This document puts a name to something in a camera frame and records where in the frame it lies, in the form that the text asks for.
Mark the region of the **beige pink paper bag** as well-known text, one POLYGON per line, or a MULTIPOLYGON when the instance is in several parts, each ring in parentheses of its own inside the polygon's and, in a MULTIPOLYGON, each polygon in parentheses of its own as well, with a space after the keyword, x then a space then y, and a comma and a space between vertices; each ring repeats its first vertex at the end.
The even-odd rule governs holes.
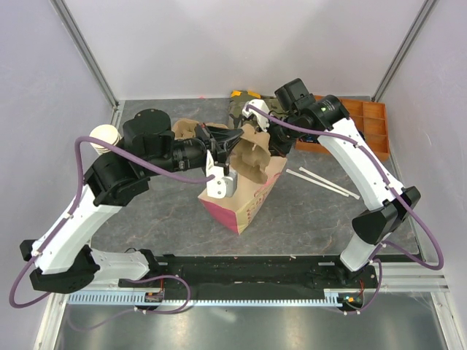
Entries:
POLYGON ((204 190, 198 199, 212 218, 221 225, 240 235, 253 221, 263 202, 276 184, 287 159, 272 157, 266 167, 267 181, 256 184, 239 175, 236 192, 232 197, 210 198, 204 190))

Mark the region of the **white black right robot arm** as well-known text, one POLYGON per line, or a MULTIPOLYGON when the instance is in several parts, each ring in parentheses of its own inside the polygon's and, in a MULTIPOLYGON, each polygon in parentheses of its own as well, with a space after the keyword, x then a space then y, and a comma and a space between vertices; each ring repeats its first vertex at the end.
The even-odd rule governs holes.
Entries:
POLYGON ((299 78, 275 91, 285 112, 283 124, 272 122, 270 148, 286 155, 304 136, 315 135, 357 187, 366 210, 352 220, 354 233, 340 254, 334 278, 343 287, 360 279, 360 269, 378 244, 407 218, 421 198, 415 186, 403 186, 374 155, 342 102, 327 95, 316 99, 299 78))

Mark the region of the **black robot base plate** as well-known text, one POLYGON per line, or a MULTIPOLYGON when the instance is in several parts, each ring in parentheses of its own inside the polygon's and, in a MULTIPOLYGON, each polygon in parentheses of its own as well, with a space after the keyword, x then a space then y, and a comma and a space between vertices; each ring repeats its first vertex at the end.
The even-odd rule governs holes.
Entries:
POLYGON ((156 257, 155 270, 141 287, 163 287, 170 297, 318 298, 327 289, 373 289, 378 273, 371 265, 347 272, 331 256, 193 256, 156 257))

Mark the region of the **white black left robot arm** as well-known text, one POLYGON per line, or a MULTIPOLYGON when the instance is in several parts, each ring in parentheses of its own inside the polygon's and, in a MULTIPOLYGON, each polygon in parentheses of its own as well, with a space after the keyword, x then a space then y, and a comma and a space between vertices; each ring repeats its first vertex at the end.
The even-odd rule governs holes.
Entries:
POLYGON ((195 124, 195 135, 176 139, 167 113, 146 109, 123 125, 121 139, 107 144, 87 171, 79 173, 79 195, 58 224, 40 239, 20 245, 23 259, 35 268, 29 275, 40 292, 69 294, 97 281, 120 286, 158 283, 160 266, 149 249, 133 253, 102 252, 90 248, 93 234, 136 196, 148 191, 151 177, 159 174, 180 182, 179 172, 203 169, 205 184, 215 198, 231 197, 236 172, 228 158, 240 142, 241 129, 195 124))

